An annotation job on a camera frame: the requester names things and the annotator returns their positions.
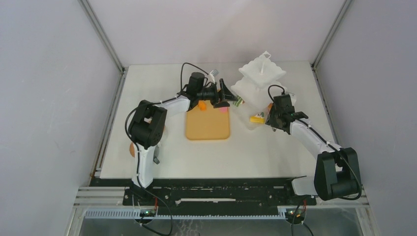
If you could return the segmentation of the green layered cake slice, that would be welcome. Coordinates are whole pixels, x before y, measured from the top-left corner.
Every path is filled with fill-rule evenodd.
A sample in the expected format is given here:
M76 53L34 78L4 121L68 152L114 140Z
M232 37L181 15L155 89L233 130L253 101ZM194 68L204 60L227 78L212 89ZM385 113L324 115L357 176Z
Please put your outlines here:
M237 100L233 102L233 105L239 107L242 104L244 104L244 100L240 96L237 96Z

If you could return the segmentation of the yellow cream cake slice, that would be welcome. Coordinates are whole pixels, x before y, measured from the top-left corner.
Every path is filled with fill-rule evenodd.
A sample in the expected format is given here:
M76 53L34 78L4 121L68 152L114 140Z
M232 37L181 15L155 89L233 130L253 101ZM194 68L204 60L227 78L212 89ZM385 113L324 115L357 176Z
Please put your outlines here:
M252 123L264 124L266 122L265 113L260 112L256 115L253 115L249 118L249 121Z

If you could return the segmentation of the white three tier stand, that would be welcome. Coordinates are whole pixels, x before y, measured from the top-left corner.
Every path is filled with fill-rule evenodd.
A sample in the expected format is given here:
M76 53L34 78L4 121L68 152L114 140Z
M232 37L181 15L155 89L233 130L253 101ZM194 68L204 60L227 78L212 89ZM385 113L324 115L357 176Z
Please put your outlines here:
M270 59L271 54L267 51L245 64L238 71L242 79L231 86L235 96L240 96L244 104L239 107L232 105L232 111L249 130L254 130L263 124L252 123L249 118L260 112L267 117L268 105L271 99L268 95L268 87L282 84L279 82L286 71Z

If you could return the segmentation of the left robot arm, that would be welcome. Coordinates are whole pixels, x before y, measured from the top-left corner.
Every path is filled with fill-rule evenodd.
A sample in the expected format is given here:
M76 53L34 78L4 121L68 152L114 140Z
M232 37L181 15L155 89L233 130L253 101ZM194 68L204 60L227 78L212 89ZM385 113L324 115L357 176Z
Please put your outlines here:
M193 72L189 82L173 97L164 101L142 100L125 120L125 132L135 151L136 171L132 181L139 188L135 199L148 205L154 192L148 188L153 182L154 152L160 143L166 118L191 111L200 101L209 101L214 108L229 107L237 97L226 87L224 80L218 82L208 78L214 76Z

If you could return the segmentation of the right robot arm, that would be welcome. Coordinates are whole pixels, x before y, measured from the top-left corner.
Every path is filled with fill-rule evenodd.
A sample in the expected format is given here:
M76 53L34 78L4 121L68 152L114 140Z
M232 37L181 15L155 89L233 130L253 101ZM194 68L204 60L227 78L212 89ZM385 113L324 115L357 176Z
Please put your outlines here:
M284 191L286 202L298 204L304 195L324 201L354 201L362 196L357 152L326 140L304 112L295 111L289 94L272 98L266 125L294 136L316 160L313 176L297 177Z

